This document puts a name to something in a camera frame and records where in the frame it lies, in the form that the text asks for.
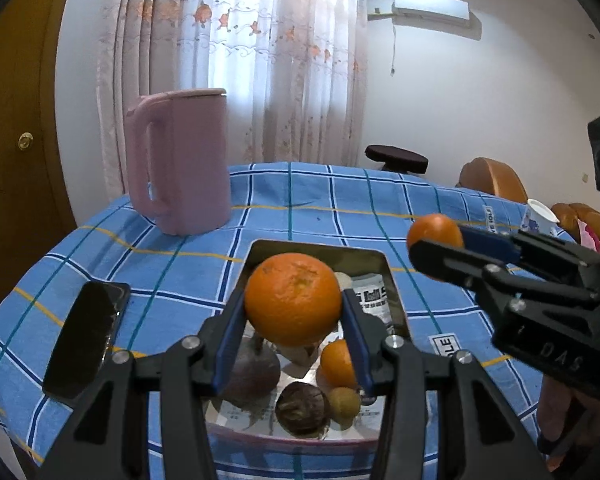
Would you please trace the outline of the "right hand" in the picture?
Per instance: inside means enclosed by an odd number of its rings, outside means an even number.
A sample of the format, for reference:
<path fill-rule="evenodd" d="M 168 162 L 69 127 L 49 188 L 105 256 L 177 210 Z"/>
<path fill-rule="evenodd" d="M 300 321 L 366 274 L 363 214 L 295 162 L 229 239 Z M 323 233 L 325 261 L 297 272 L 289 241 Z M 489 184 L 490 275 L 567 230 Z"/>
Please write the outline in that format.
<path fill-rule="evenodd" d="M 560 439 L 565 429 L 567 412 L 578 401 L 585 408 L 588 420 L 575 433 L 571 451 L 576 446 L 600 448 L 600 400 L 569 388 L 550 376 L 544 376 L 538 406 L 538 423 L 546 440 Z"/>

